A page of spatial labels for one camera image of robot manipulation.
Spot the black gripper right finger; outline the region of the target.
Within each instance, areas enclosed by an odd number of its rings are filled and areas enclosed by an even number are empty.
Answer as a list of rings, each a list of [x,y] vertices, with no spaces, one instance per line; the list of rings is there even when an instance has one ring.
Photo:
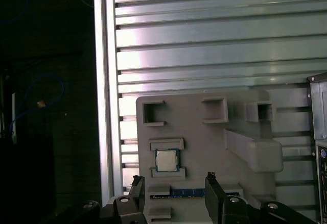
[[[276,201],[264,202],[257,209],[237,196],[228,196],[214,172],[205,178],[205,206],[212,223],[314,223],[315,221]]]

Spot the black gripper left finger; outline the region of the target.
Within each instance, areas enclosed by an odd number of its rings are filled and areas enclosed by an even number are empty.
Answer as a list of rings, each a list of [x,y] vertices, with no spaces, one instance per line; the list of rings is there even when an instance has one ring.
[[[101,207],[87,200],[58,215],[58,223],[145,223],[145,178],[135,175],[128,195],[113,197]]]

